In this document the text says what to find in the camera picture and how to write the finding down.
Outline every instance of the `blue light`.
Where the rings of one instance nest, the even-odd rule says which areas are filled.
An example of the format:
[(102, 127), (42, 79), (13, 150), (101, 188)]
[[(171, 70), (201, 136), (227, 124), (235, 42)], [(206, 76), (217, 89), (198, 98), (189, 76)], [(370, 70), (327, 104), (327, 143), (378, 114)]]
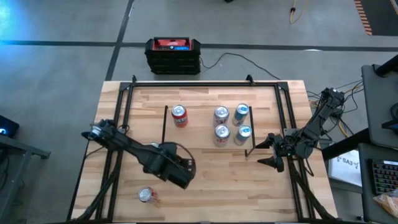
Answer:
[(189, 47), (174, 47), (174, 50), (189, 50)]

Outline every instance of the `white paper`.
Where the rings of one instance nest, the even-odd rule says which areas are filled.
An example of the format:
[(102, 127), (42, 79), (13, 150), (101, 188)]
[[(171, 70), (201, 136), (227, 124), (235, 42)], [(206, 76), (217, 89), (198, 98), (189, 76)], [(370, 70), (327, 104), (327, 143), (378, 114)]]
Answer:
[(359, 152), (352, 150), (329, 161), (330, 178), (362, 187)]

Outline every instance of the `concrete floor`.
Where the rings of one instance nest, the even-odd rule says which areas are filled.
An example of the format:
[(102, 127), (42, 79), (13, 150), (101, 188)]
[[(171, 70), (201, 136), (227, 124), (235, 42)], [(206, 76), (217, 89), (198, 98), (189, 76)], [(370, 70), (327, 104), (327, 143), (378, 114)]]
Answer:
[[(0, 40), (115, 42), (128, 0), (28, 0), (0, 2)], [(298, 8), (303, 1), (298, 1)], [(290, 1), (135, 0), (123, 41), (153, 36), (189, 36), (204, 44), (397, 47), (398, 37), (365, 34), (350, 0), (309, 0), (298, 23), (289, 25)], [(51, 151), (48, 161), (32, 160), (19, 193), (24, 202), (12, 220), (28, 223), (66, 219), (89, 128), (108, 71), (113, 47), (0, 45), (0, 114), (21, 124), (18, 139)], [(283, 80), (304, 80), (307, 90), (361, 79), (361, 66), (384, 63), (396, 52), (311, 52), (301, 50), (202, 49), (212, 65), (224, 52), (243, 54)], [(142, 48), (121, 48), (112, 80), (271, 80), (249, 62), (226, 56), (197, 76), (157, 76)], [(367, 127), (363, 93), (359, 109), (344, 115), (356, 132)], [(347, 110), (354, 108), (347, 102)], [(333, 130), (335, 141), (343, 139)], [(358, 194), (333, 189), (339, 217), (361, 215)]]

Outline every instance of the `computer monitor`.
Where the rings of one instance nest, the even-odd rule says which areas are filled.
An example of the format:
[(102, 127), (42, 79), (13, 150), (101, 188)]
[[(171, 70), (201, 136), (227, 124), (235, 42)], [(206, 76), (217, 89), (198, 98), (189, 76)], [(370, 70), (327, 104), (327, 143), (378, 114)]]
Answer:
[(0, 115), (0, 134), (13, 138), (17, 133), (19, 124)]

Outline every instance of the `battery box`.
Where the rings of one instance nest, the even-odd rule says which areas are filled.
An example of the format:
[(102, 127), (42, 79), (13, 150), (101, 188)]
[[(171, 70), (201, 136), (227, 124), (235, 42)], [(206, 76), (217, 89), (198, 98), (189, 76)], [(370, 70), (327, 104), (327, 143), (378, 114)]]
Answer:
[(154, 37), (147, 41), (145, 55), (156, 75), (196, 75), (200, 73), (200, 46), (188, 37)]

